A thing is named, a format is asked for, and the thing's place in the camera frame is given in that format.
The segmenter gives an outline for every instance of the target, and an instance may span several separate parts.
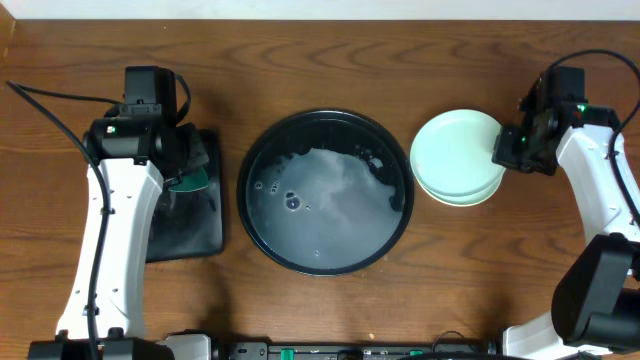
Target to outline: wooden tabletop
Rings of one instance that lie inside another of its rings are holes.
[[[147,338],[200,328],[226,340],[428,343],[445,330],[489,339],[550,309],[585,244],[564,173],[508,172],[470,208],[416,188],[409,226],[388,255],[354,274],[311,277],[274,263],[245,232],[235,191],[247,150],[289,114],[339,107],[381,123],[408,154],[418,129],[446,110],[518,121],[518,99],[546,65],[593,47],[640,61],[640,24],[18,21],[0,77],[118,99],[126,66],[161,65],[191,87],[187,120],[219,132],[226,249],[146,267]],[[587,69],[590,101],[626,116],[638,96],[631,73],[602,56],[574,64]],[[71,291],[87,165],[42,115],[0,89],[0,353],[24,358],[31,341],[53,339]],[[105,110],[41,101],[76,134]],[[624,136],[638,174],[640,124]]]

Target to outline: soapy water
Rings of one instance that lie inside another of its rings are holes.
[[[395,232],[402,217],[390,203],[396,189],[370,171],[382,167],[379,159],[311,149],[280,160],[254,178],[273,184],[270,192],[247,193],[251,221],[278,255],[310,268],[341,268],[372,256]],[[277,195],[280,187],[289,190]],[[261,225],[266,219],[270,226]]]

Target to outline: stack of plates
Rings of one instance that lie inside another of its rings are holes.
[[[475,110],[453,110],[431,119],[411,145],[420,186],[453,206],[479,204],[500,186],[505,168],[491,162],[500,124]]]

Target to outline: white wall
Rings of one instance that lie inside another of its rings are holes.
[[[0,0],[16,19],[640,20],[640,0]]]

